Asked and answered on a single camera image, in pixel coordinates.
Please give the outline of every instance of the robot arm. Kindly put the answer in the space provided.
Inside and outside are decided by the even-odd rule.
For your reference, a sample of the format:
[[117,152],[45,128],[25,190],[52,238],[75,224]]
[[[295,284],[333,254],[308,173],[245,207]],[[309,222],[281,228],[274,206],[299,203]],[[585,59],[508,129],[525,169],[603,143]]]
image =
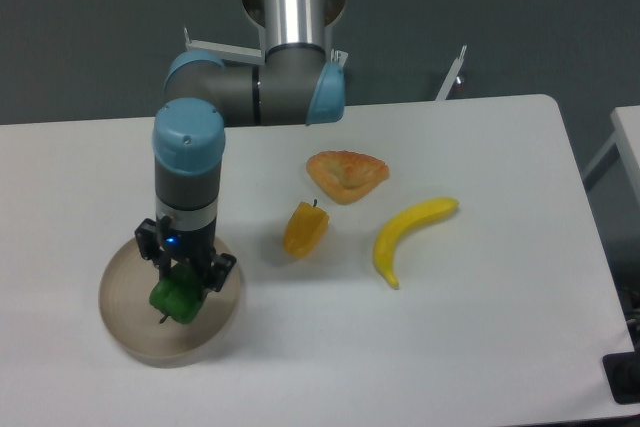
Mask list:
[[[153,131],[156,216],[135,232],[140,254],[159,270],[150,301],[165,318],[193,320],[236,262],[213,247],[225,126],[309,125],[342,117],[344,74],[326,62],[324,3],[264,0],[263,66],[226,66],[204,51],[185,52],[171,65]],[[188,308],[178,312],[157,301],[187,277],[181,298],[191,302]]]

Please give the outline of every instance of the white table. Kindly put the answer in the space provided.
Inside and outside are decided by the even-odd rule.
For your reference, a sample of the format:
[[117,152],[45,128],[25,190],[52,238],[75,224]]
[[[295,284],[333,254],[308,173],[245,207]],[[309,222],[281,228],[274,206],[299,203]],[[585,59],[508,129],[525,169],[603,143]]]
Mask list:
[[[632,350],[557,105],[527,96],[348,107],[335,125],[228,132],[218,234],[240,307],[183,368],[111,339],[102,272],[154,212],[152,119],[0,127],[3,425],[489,426],[640,413],[603,355]],[[306,159],[349,149],[391,178],[330,200]],[[370,263],[383,222],[435,195],[446,222]],[[306,260],[280,249],[300,200],[331,228]]]

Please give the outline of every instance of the orange pepper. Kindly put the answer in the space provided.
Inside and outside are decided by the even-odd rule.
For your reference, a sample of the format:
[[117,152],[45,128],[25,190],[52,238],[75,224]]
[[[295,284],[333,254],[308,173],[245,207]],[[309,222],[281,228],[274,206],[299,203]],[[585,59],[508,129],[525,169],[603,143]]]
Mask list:
[[284,250],[298,259],[313,250],[329,225],[329,216],[316,204],[300,202],[284,231]]

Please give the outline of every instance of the toy pepper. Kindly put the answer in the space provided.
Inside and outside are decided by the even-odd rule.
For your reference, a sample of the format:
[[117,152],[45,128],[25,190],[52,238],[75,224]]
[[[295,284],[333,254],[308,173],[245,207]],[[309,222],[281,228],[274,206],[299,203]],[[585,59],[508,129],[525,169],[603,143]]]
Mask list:
[[298,259],[313,250],[329,225],[329,216],[317,203],[300,202],[284,231],[284,250]]

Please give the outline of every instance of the gray wall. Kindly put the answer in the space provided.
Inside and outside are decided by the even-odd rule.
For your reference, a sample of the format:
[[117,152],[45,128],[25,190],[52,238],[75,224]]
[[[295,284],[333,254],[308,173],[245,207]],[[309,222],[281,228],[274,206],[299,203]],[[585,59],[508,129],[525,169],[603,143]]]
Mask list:
[[[257,47],[240,0],[0,0],[0,123],[154,115],[183,25]],[[551,95],[580,167],[612,109],[640,104],[639,0],[348,0],[334,32],[349,104],[432,99],[462,44],[458,97]],[[633,271],[640,209],[619,165],[591,200],[610,259]]]

